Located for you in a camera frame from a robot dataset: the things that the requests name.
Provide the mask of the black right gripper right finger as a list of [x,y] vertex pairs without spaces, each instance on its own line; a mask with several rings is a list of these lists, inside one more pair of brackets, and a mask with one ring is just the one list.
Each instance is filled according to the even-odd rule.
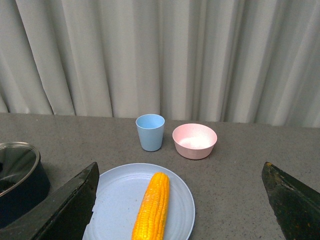
[[270,162],[264,164],[261,178],[285,239],[318,240],[320,193]]

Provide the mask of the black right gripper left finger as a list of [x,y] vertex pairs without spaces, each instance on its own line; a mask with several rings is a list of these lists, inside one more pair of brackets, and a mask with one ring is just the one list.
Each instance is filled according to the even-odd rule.
[[81,240],[89,224],[100,172],[84,168],[25,215],[0,230],[2,240]]

